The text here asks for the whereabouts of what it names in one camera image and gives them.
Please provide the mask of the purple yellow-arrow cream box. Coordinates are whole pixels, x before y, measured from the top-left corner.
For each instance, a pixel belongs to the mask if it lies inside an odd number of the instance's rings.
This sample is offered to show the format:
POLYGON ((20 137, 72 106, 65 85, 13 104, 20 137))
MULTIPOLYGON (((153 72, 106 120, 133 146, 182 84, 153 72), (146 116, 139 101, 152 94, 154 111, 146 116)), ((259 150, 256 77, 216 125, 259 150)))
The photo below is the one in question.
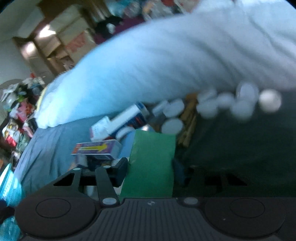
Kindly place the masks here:
POLYGON ((100 142, 78 143, 72 151, 72 155, 92 156, 99 160, 115 160, 118 158, 122 145, 117 140, 105 140, 100 142))

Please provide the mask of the green cardboard box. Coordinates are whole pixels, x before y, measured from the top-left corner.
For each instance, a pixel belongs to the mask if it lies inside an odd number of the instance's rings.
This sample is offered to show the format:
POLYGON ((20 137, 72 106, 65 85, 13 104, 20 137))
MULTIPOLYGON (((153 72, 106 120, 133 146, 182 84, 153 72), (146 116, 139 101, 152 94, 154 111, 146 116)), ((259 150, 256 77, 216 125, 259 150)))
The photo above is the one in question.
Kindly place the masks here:
POLYGON ((120 198, 170 198, 176 137, 137 130, 120 198))

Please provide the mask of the white medicine box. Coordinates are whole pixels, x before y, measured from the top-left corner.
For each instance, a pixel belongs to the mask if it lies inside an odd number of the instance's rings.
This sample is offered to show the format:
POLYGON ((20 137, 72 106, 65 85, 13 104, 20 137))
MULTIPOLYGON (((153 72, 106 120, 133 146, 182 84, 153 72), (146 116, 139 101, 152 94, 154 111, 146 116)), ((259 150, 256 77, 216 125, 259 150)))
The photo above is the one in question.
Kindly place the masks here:
POLYGON ((134 129, 140 128, 147 123, 150 113, 143 103, 133 104, 122 111, 114 118, 103 117, 90 128, 90 139, 92 142, 98 142, 107 138, 115 138, 119 130, 125 126, 131 126, 134 129))

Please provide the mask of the white flat jar lid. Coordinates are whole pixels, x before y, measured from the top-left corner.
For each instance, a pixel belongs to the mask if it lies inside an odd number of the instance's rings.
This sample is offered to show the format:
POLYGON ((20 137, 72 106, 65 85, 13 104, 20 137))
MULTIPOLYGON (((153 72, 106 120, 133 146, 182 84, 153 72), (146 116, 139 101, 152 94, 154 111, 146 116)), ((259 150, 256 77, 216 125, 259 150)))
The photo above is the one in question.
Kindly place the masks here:
POLYGON ((184 128, 183 122, 178 118, 170 118, 161 127, 161 133, 167 135, 178 135, 184 128))

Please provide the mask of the light blue perforated basket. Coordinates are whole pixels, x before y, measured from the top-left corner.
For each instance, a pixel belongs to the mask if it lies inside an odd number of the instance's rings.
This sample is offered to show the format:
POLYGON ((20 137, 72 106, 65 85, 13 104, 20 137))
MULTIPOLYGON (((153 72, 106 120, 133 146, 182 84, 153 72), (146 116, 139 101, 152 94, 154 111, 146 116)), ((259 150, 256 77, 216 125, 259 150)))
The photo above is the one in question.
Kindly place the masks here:
MULTIPOLYGON (((1 174, 1 201, 7 206, 15 208, 23 199, 23 190, 20 182, 8 164, 1 174)), ((21 231, 17 225, 15 215, 4 218, 1 222, 1 240, 19 240, 21 231)))

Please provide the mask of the pair of wooden clothespins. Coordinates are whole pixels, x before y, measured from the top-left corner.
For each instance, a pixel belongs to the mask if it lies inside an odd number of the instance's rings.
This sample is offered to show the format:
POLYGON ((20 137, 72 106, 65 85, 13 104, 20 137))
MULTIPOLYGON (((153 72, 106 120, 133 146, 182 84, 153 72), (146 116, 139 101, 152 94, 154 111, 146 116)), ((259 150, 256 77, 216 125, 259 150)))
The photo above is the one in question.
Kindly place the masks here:
POLYGON ((183 122, 184 127, 177 138, 177 145, 188 147, 192 134, 195 130, 195 124, 197 120, 196 106, 197 93, 190 93, 185 97, 185 109, 180 115, 180 120, 183 122))

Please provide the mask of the pile of bags and clothes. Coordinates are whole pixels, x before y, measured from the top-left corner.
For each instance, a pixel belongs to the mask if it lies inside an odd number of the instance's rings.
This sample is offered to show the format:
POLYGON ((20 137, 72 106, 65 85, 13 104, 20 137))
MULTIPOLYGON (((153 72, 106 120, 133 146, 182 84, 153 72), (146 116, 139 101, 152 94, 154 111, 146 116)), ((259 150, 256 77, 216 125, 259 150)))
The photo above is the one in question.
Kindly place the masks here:
POLYGON ((34 114, 44 90, 43 79, 31 74, 1 84, 1 165, 21 155, 37 125, 34 114))

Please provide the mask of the large cardboard box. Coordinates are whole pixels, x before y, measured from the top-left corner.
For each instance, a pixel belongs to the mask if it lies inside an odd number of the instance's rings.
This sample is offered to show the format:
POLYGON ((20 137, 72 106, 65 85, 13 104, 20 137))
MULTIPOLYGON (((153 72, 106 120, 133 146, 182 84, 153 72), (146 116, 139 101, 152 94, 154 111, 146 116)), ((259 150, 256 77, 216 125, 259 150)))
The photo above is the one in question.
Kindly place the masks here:
POLYGON ((46 24, 35 41, 56 72, 73 68, 96 47, 92 25, 77 4, 46 24))

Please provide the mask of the light blue folded duvet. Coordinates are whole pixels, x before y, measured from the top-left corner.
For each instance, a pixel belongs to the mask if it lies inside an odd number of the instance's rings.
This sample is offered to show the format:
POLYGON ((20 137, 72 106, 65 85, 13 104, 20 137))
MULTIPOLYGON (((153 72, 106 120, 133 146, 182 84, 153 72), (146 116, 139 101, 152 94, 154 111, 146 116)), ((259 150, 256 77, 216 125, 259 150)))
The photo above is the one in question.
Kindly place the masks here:
POLYGON ((46 89, 35 118, 49 128, 241 81, 295 88, 295 8, 237 1, 145 22, 100 44, 46 89))

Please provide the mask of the white small bottle cap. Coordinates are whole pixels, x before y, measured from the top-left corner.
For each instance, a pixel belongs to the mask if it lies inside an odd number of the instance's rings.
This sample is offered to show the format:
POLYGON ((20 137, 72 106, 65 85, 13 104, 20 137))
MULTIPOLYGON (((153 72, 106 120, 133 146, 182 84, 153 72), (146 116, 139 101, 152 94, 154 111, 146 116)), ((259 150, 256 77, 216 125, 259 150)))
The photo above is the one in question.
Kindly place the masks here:
POLYGON ((282 105, 281 93, 274 89, 263 90, 259 95, 258 103, 265 113, 277 112, 282 105))

